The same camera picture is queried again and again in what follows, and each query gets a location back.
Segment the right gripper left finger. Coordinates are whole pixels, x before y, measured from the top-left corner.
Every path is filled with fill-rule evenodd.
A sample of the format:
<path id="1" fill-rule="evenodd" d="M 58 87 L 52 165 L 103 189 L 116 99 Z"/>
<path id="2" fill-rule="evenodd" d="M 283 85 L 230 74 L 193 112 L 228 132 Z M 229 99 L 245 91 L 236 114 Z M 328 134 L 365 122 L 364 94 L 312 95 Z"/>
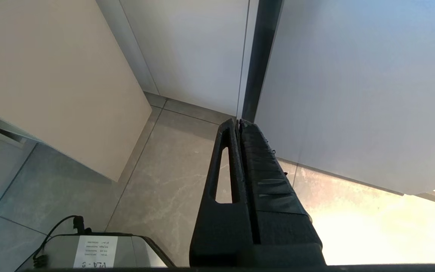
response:
<path id="1" fill-rule="evenodd" d="M 259 228 L 256 194 L 259 178 L 251 167 L 252 155 L 243 135 L 251 123 L 228 119 L 216 133 L 210 166 L 192 234 L 192 267 L 258 267 Z M 231 202 L 216 200 L 224 150 L 228 150 Z"/>

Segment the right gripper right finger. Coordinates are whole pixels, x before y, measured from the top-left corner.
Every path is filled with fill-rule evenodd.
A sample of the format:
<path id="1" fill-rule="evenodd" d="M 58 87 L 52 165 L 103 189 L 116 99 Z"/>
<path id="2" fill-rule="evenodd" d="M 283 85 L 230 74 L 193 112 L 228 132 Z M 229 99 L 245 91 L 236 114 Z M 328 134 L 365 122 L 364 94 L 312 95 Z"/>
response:
<path id="1" fill-rule="evenodd" d="M 253 245 L 242 266 L 324 266 L 322 241 L 259 127 L 239 122 Z"/>

